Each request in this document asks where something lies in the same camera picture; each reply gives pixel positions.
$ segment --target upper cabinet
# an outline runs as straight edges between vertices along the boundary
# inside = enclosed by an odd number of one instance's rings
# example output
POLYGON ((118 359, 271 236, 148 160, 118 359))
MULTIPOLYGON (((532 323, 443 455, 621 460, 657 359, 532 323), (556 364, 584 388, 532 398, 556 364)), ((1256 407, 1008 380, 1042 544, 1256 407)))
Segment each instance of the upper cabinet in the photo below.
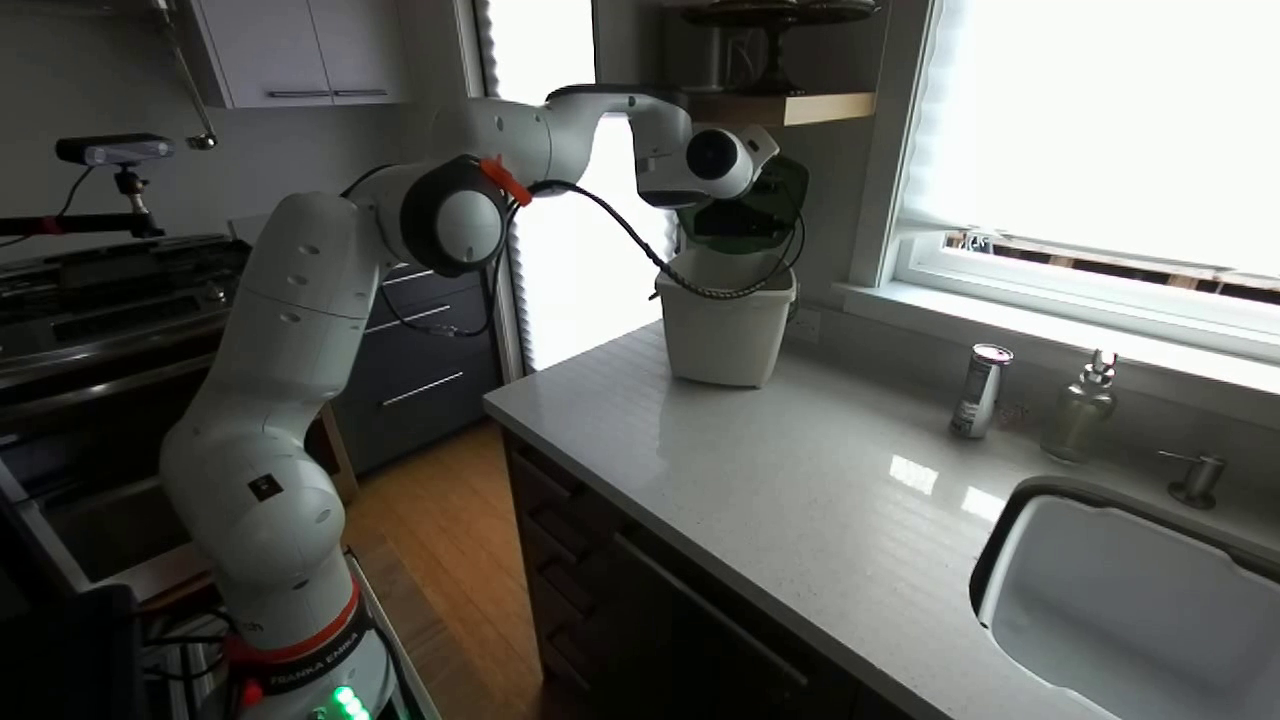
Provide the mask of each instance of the upper cabinet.
POLYGON ((411 100, 408 0, 186 0, 223 108, 411 100))

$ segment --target window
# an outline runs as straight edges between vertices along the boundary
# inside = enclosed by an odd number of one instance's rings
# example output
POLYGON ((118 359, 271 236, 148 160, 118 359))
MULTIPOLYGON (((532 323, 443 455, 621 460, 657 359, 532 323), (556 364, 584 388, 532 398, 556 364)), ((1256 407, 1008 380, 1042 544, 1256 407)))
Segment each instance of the window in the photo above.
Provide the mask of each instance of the window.
MULTIPOLYGON (((550 87, 594 79, 590 0, 483 5, 494 94, 542 104, 550 87)), ((657 253, 667 253, 673 218, 636 196, 630 127, 622 117, 599 120, 579 184, 616 202, 657 253)), ((516 214, 516 236, 516 302, 529 367, 560 364, 659 319, 651 263, 594 202, 579 196, 536 199, 516 214)))
POLYGON ((1274 0, 938 0, 904 284, 1280 359, 1274 0))

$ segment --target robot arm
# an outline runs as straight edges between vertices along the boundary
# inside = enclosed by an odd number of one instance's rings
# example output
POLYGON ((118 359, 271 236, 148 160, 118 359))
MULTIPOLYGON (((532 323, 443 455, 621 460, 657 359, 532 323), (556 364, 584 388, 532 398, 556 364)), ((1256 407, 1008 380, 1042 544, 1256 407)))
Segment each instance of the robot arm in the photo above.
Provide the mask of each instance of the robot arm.
POLYGON ((363 630, 338 552, 343 506, 302 430, 347 382, 379 270, 483 263, 522 184, 584 172, 602 112, 630 120, 641 196, 657 202, 741 196, 777 155, 763 130, 695 127, 630 93, 560 93, 542 108, 474 100, 434 143, 458 155, 271 213, 213 371, 160 452, 171 506, 237 618, 230 670, 258 684, 239 716, 306 716, 335 686, 366 709, 386 701, 386 648, 363 630))

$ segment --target faucet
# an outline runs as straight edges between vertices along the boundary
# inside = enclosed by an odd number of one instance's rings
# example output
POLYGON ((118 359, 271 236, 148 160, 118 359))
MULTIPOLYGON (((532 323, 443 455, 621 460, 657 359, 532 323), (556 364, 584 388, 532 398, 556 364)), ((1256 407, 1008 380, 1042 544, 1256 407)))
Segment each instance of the faucet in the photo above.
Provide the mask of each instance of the faucet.
POLYGON ((980 439, 990 428, 997 398, 998 398, 998 377, 1010 352, 997 343, 973 343, 969 347, 969 377, 952 410, 952 430, 962 439, 980 439))
POLYGON ((1179 503, 1193 503, 1193 506, 1217 503, 1213 486, 1228 472, 1228 460, 1208 455, 1208 452, 1201 452, 1201 455, 1156 452, 1156 455, 1185 465, 1185 476, 1169 485, 1169 494, 1176 494, 1179 503))

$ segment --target stainless steel sink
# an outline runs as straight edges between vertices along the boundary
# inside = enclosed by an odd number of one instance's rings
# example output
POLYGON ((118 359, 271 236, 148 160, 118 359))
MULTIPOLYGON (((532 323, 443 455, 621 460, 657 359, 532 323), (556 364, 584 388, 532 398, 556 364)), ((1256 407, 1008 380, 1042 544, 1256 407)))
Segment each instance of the stainless steel sink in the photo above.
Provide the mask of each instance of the stainless steel sink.
POLYGON ((1031 675, 1125 720, 1274 720, 1280 585, 1142 513, 1029 494, 973 605, 1031 675))

